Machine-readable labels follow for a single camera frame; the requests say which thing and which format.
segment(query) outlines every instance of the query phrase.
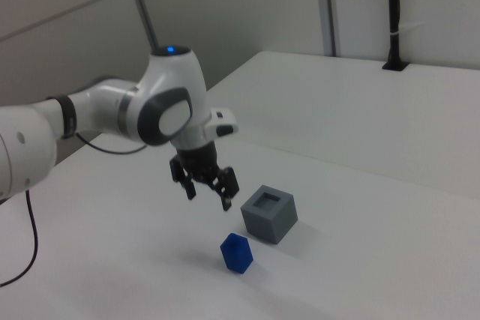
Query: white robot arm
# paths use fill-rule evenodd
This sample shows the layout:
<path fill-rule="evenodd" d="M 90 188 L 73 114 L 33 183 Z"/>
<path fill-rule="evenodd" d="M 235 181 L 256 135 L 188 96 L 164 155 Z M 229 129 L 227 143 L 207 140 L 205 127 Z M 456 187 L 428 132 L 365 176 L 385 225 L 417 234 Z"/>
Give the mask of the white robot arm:
<path fill-rule="evenodd" d="M 177 149 L 172 178 L 187 197 L 195 197 L 195 180 L 216 191 L 228 210 L 239 186 L 232 168 L 218 167 L 213 141 L 237 129 L 231 111 L 208 108 L 194 52 L 163 46 L 138 83 L 106 79 L 68 96 L 0 108 L 0 199 L 45 179 L 55 165 L 57 139 L 98 130 L 151 146 L 170 141 Z"/>

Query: gray cube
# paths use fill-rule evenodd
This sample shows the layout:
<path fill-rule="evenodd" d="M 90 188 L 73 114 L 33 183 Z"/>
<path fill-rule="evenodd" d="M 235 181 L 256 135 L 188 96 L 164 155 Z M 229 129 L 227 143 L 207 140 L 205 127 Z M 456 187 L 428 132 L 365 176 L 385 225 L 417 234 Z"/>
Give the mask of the gray cube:
<path fill-rule="evenodd" d="M 293 195 L 262 185 L 241 207 L 247 231 L 278 244 L 298 220 Z"/>

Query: table surface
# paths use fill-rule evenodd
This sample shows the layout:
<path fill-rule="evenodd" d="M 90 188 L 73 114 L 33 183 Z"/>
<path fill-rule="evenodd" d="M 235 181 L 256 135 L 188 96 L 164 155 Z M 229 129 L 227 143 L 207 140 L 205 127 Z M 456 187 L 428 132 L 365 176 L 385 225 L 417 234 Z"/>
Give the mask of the table surface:
<path fill-rule="evenodd" d="M 102 135 L 112 150 L 136 145 Z M 31 190 L 38 258 L 0 289 L 2 319 L 477 319 L 480 201 L 235 138 L 217 141 L 240 192 L 224 213 L 171 181 L 171 145 L 120 157 L 84 147 Z M 260 186 L 295 197 L 278 245 L 246 233 Z M 230 232 L 254 262 L 225 267 Z M 0 206 L 0 277 L 32 254 L 23 196 Z"/>

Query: blue hexagonal block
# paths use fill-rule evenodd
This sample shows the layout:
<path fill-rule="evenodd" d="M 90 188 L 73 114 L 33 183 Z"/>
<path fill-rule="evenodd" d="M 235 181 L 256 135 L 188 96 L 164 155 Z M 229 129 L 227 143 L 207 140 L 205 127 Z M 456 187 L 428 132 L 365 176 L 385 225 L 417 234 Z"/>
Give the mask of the blue hexagonal block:
<path fill-rule="evenodd" d="M 220 245 L 220 250 L 226 267 L 240 274 L 243 274 L 254 260 L 248 239 L 237 234 L 228 235 Z"/>

